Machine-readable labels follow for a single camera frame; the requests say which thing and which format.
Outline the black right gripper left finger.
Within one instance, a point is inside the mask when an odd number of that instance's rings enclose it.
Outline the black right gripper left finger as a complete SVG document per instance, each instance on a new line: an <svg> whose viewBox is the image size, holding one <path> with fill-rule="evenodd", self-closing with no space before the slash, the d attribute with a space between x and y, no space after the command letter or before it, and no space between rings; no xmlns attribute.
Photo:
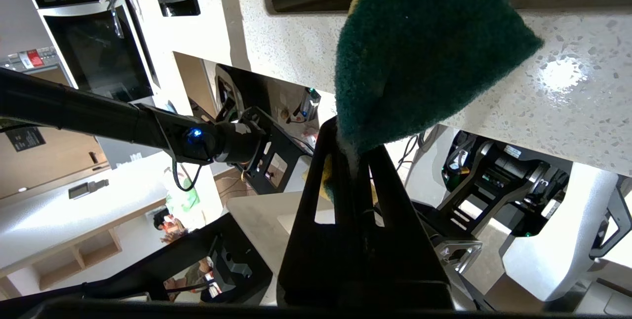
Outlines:
<svg viewBox="0 0 632 319"><path fill-rule="evenodd" d="M322 125L278 273L280 306L337 306L361 263L355 182L333 117ZM316 222L320 190L333 195L334 224Z"/></svg>

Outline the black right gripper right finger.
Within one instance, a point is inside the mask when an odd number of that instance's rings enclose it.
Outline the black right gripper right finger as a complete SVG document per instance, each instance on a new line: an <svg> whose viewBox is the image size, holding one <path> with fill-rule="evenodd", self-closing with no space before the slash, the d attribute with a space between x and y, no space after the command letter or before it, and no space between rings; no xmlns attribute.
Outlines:
<svg viewBox="0 0 632 319"><path fill-rule="evenodd" d="M449 278L385 146L361 155L357 197L366 269L387 288L379 304L452 308Z"/></svg>

